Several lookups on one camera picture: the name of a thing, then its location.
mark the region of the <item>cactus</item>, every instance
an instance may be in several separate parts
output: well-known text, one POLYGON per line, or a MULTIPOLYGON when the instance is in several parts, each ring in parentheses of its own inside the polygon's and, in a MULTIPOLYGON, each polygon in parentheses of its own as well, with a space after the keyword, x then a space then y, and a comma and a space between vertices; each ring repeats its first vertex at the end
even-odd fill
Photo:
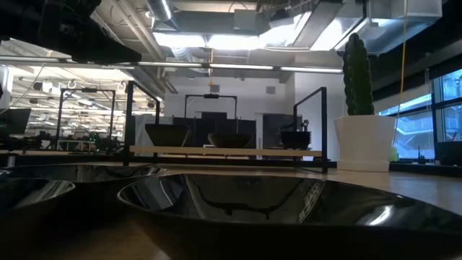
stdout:
POLYGON ((364 42, 356 33, 349 37, 345 48, 344 82, 348 114, 373 115, 369 60, 364 42))

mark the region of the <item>potted cactus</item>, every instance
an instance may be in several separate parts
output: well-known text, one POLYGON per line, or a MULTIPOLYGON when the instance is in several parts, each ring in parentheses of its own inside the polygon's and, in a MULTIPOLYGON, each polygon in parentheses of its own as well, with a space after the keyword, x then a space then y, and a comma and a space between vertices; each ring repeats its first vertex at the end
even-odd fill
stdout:
POLYGON ((354 33, 345 47, 344 83, 348 116, 335 120, 339 170, 388 171, 395 118, 374 115, 369 60, 354 33))

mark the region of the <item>white pot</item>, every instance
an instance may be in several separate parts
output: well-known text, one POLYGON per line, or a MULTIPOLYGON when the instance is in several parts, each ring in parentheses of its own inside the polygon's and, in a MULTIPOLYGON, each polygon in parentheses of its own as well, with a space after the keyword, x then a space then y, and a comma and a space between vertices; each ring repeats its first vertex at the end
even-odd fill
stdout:
POLYGON ((339 170, 387 172, 396 119, 343 116, 335 120, 340 146, 339 170))

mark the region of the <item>table surface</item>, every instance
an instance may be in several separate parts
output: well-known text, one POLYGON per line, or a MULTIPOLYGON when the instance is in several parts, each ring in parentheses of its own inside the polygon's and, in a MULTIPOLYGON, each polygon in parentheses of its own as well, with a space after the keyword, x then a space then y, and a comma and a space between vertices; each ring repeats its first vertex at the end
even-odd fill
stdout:
MULTIPOLYGON (((119 165, 100 162, 99 165, 119 165)), ((238 176, 286 176, 317 178, 368 186, 418 199, 462 215, 462 179, 413 173, 361 173, 330 169, 329 173, 311 173, 290 168, 249 167, 197 167, 184 165, 160 165, 168 171, 162 175, 211 174, 238 176)), ((119 225, 93 230, 71 246, 54 248, 53 251, 34 256, 34 259, 169 259, 128 218, 119 225)))

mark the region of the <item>yellow cable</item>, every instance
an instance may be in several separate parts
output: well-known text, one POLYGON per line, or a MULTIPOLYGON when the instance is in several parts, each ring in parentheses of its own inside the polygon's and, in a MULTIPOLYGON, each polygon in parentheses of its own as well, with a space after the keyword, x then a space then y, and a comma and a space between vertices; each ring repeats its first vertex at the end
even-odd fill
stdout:
POLYGON ((399 101, 398 101, 398 113, 396 114, 396 122, 395 122, 395 132, 393 134, 393 144, 395 144, 396 141, 396 130, 398 128, 398 120, 399 120, 399 112, 401 109, 401 99, 403 97, 403 89, 404 89, 404 67, 406 63, 406 37, 407 37, 407 23, 408 23, 408 3, 409 0, 406 0, 406 16, 405 16, 405 22, 404 22, 404 42, 403 42, 403 57, 401 60, 401 89, 399 91, 399 101))

